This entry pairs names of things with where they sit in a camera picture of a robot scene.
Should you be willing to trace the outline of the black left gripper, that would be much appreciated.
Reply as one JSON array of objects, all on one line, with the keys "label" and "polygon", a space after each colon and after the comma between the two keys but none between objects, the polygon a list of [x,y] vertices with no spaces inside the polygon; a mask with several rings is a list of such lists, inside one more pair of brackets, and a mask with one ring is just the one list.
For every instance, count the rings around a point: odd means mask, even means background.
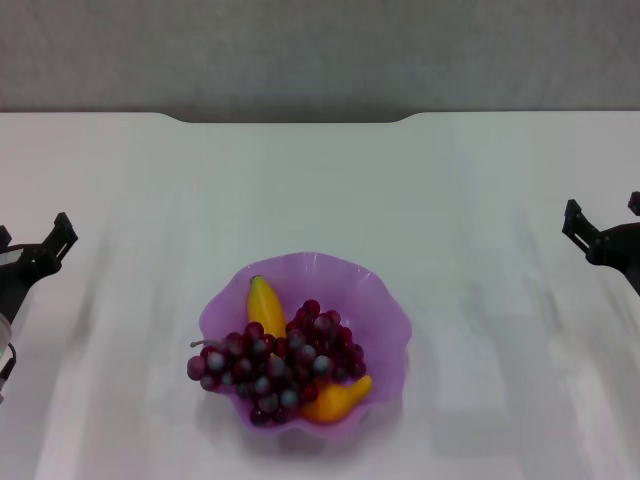
[{"label": "black left gripper", "polygon": [[[0,249],[7,249],[11,240],[7,228],[1,225]],[[68,216],[60,212],[41,245],[17,245],[1,253],[1,315],[10,325],[31,287],[61,269],[62,260],[77,240]]]}]

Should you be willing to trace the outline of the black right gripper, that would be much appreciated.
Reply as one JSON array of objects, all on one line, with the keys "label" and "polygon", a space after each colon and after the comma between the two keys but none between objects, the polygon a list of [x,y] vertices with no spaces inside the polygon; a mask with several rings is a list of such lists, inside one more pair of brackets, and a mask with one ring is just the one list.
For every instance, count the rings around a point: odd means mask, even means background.
[{"label": "black right gripper", "polygon": [[[631,193],[628,209],[640,216],[640,192]],[[575,199],[566,203],[562,233],[583,253],[589,263],[619,271],[639,293],[639,223],[598,230],[583,215]]]}]

